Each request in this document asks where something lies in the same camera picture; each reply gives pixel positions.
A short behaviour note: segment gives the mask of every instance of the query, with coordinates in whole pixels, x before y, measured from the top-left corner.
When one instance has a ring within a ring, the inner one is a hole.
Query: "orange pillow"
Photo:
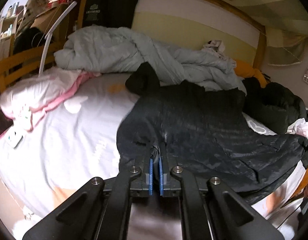
[[[250,64],[242,60],[235,59],[235,61],[236,61],[236,68],[234,70],[237,76],[243,78],[255,77],[258,79],[260,86],[262,88],[266,87],[267,85],[266,79],[259,69],[253,68]]]

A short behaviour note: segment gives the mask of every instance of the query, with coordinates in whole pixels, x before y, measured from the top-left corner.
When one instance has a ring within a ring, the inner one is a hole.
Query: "gray comforter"
[[[124,27],[82,28],[72,33],[64,49],[54,56],[60,68],[101,73],[134,72],[148,61],[159,80],[168,85],[188,80],[205,87],[206,91],[236,87],[246,91],[234,72],[234,60],[164,44]]]

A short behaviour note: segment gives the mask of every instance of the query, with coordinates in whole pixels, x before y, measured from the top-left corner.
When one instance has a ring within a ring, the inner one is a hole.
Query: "silver bolt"
[[[140,168],[139,167],[136,167],[136,166],[132,166],[130,168],[130,172],[131,173],[138,173],[140,171]]]
[[[181,173],[181,172],[183,172],[183,168],[182,168],[181,166],[175,166],[175,167],[173,168],[173,172],[175,172],[175,173]]]
[[[220,178],[212,177],[209,181],[214,185],[218,185],[220,183]]]
[[[101,179],[99,177],[94,177],[94,178],[91,179],[91,183],[93,185],[98,185],[98,184],[101,183]]]

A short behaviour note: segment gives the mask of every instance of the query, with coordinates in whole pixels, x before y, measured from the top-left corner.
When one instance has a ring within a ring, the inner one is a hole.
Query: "mattress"
[[[139,98],[125,88],[129,75],[104,74],[87,81],[75,96],[47,113],[16,148],[0,140],[0,178],[36,215],[46,216],[92,177],[118,174],[116,132]],[[244,116],[254,131],[274,134]],[[300,162],[283,185],[253,207],[269,218],[304,174]],[[128,239],[145,239],[144,234],[146,239],[182,239],[177,203],[168,201],[157,196],[134,203]]]

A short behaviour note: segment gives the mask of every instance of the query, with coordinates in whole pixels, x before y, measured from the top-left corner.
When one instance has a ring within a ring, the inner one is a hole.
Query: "black cable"
[[[283,223],[285,223],[285,221],[286,221],[292,214],[294,214],[295,211],[296,211],[297,209],[299,209],[301,205],[302,205],[302,204],[300,204],[291,214],[289,214],[288,217],[285,218],[285,220],[284,220],[278,227],[276,227],[276,229],[278,229]]]

